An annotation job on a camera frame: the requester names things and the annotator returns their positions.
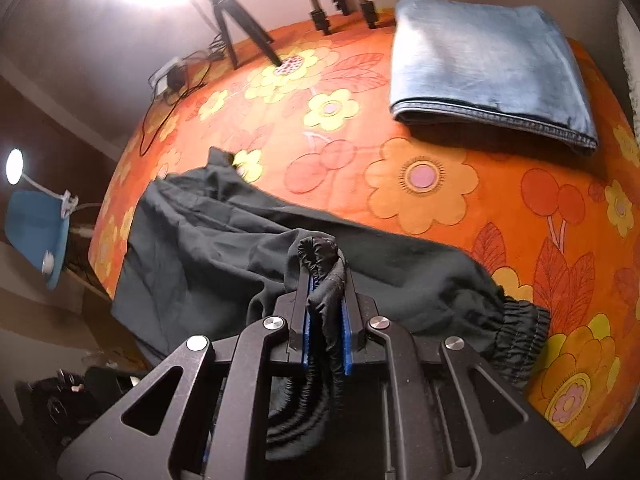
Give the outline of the dark green pants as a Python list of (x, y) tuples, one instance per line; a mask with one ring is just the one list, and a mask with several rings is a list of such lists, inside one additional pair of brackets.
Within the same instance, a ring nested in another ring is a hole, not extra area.
[(459, 336), (523, 389), (549, 312), (509, 296), (461, 250), (360, 226), (278, 200), (245, 182), (230, 153), (152, 181), (134, 211), (114, 318), (154, 359), (193, 335), (218, 340), (270, 315), (310, 276), (308, 370), (273, 384), (266, 456), (292, 460), (338, 425), (345, 393), (348, 285), (409, 332)]

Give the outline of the orange floral bedsheet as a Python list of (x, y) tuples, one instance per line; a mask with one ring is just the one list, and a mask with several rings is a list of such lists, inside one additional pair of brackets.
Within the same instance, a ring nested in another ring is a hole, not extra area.
[(108, 187), (89, 260), (107, 292), (119, 278), (148, 183), (233, 154), (248, 183), (374, 228), (464, 249), (506, 292), (548, 309), (550, 339), (529, 399), (574, 444), (606, 434), (639, 388), (639, 147), (581, 46), (599, 146), (482, 124), (410, 130), (388, 108), (393, 19), (336, 18), (276, 29), (281, 66), (249, 42), (242, 61), (194, 55), (182, 96), (156, 101)]

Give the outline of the folded light blue jeans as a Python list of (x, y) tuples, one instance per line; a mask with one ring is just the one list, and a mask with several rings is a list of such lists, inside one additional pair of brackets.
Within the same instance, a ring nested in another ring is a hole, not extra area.
[(390, 112), (540, 134), (584, 153), (599, 146), (568, 40), (538, 6), (399, 0), (390, 57)]

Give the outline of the black power adapter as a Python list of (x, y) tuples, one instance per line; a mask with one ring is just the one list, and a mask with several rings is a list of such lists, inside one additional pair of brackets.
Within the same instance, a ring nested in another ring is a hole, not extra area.
[(166, 75), (167, 89), (172, 93), (179, 93), (188, 79), (188, 70), (184, 64), (172, 66)]

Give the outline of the white power strip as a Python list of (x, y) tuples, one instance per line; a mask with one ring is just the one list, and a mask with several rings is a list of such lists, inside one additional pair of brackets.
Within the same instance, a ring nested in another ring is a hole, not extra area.
[(171, 70), (183, 66), (182, 58), (174, 56), (164, 65), (160, 66), (148, 78), (148, 85), (152, 90), (152, 99), (155, 100), (161, 96), (168, 88), (168, 75)]

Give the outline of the small black tripod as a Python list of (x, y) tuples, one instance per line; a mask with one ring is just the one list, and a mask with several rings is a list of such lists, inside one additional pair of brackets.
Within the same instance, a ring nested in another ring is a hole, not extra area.
[(195, 11), (198, 12), (200, 18), (214, 32), (214, 39), (210, 42), (206, 49), (206, 58), (209, 61), (219, 61), (228, 56), (231, 66), (236, 70), (240, 66), (238, 56), (233, 47), (233, 41), (229, 32), (226, 17), (232, 19), (245, 32), (245, 35), (254, 42), (254, 45), (262, 51), (262, 54), (274, 66), (281, 66), (282, 60), (273, 50), (271, 45), (274, 39), (262, 28), (248, 11), (239, 3), (238, 0), (207, 0), (210, 10), (213, 12), (213, 18), (210, 18), (202, 6), (192, 0), (191, 4)]

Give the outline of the green striped white pillow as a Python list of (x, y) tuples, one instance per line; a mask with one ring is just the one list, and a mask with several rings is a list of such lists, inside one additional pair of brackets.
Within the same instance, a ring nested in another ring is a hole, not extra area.
[(620, 2), (617, 11), (618, 38), (627, 75), (632, 109), (632, 130), (639, 142), (640, 128), (640, 30), (626, 6)]

